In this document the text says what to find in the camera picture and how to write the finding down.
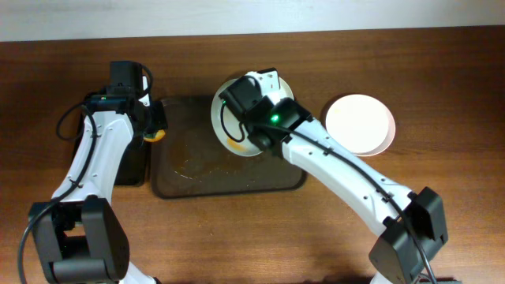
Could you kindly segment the green and yellow sponge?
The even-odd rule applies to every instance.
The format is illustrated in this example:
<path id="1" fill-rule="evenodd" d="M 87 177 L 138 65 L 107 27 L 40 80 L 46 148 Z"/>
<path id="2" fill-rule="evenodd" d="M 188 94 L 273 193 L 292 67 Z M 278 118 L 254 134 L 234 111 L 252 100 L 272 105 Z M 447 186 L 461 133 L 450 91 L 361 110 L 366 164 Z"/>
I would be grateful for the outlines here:
<path id="1" fill-rule="evenodd" d="M 166 132 L 164 129 L 158 130 L 156 133 L 149 133 L 146 134 L 143 138 L 144 141 L 148 143 L 155 143 L 157 141 L 160 141 L 162 138 L 164 138 L 166 135 Z"/>

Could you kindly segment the white plate top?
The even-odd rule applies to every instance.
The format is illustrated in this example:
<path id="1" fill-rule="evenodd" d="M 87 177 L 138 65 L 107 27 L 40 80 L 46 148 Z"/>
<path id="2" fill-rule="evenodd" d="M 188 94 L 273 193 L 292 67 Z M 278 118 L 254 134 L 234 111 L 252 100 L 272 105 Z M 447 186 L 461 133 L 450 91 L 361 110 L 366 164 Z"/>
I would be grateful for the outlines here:
<path id="1" fill-rule="evenodd" d="M 239 129 L 239 120 L 225 107 L 223 112 L 221 112 L 223 106 L 223 99 L 219 98 L 219 94 L 226 88 L 232 85 L 237 79 L 228 80 L 222 84 L 218 91 L 215 93 L 214 98 L 211 102 L 211 124 L 214 129 L 215 135 L 217 136 L 219 142 L 230 152 L 235 155 L 240 155 L 244 157 L 252 157 L 259 155 L 263 151 L 257 146 L 252 144 L 248 139 L 248 133 L 245 128 L 242 128 L 245 139 L 238 143 L 232 140 L 224 131 L 221 121 L 224 122 L 226 131 L 236 140 L 241 138 L 241 132 Z"/>

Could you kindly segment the white plate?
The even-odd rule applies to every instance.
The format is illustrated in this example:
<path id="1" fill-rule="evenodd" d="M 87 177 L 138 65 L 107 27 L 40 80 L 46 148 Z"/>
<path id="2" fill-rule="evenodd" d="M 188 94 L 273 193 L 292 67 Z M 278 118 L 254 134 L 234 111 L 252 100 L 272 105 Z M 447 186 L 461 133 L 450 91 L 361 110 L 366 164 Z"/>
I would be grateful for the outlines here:
<path id="1" fill-rule="evenodd" d="M 215 93 L 214 98 L 211 102 L 211 124 L 214 129 L 215 135 L 217 136 L 219 142 L 230 152 L 235 155 L 240 155 L 244 157 L 252 157 L 259 155 L 263 151 L 257 146 L 252 144 L 248 139 L 248 133 L 245 128 L 242 128 L 245 139 L 238 143 L 232 140 L 224 131 L 221 121 L 224 122 L 226 131 L 236 140 L 241 138 L 241 132 L 239 129 L 239 120 L 225 107 L 223 112 L 221 112 L 223 106 L 223 99 L 219 98 L 219 94 L 226 88 L 232 85 L 237 79 L 228 80 L 222 84 L 218 91 Z"/>
<path id="2" fill-rule="evenodd" d="M 342 95 L 333 100 L 325 111 L 324 127 L 334 140 L 361 157 L 386 151 L 396 134 L 390 109 L 363 94 Z"/>

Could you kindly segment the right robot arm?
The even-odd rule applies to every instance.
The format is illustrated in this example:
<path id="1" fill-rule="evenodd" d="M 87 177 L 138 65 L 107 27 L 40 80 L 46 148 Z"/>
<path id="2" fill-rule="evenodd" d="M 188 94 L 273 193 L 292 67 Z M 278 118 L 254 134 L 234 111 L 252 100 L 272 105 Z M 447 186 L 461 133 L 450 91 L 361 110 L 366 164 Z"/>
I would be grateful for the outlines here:
<path id="1" fill-rule="evenodd" d="M 372 282 L 437 281 L 430 262 L 448 241 L 441 196 L 429 187 L 415 193 L 346 150 L 295 100 L 277 69 L 224 83 L 211 103 L 211 123 L 235 155 L 269 151 L 344 201 L 378 237 L 368 255 Z"/>

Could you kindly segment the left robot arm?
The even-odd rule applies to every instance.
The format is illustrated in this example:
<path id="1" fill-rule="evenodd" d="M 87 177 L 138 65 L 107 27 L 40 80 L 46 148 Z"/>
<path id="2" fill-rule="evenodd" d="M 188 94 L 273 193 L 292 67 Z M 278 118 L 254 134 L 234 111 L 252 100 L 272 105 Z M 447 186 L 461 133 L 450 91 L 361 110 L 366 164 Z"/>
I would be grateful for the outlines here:
<path id="1" fill-rule="evenodd" d="M 34 203 L 17 252 L 33 237 L 49 283 L 157 283 L 130 260 L 129 241 L 111 207 L 114 183 L 130 145 L 161 140 L 167 128 L 163 105 L 153 101 L 154 77 L 139 62 L 110 64 L 110 84 L 88 95 L 80 141 L 65 179 L 47 202 Z"/>

